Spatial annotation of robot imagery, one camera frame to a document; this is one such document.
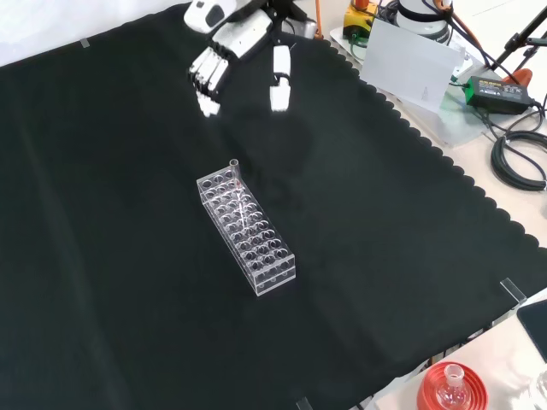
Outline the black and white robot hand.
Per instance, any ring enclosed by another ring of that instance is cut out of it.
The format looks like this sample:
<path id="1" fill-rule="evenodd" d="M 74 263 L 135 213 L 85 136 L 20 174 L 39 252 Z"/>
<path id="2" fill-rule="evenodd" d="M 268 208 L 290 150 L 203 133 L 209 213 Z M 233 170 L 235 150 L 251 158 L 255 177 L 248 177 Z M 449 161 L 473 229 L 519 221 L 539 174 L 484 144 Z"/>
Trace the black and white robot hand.
<path id="1" fill-rule="evenodd" d="M 292 1 L 192 1 L 184 23 L 209 35 L 209 45 L 188 69 L 205 117 L 216 116 L 220 88 L 230 66 L 257 50 L 292 12 Z"/>

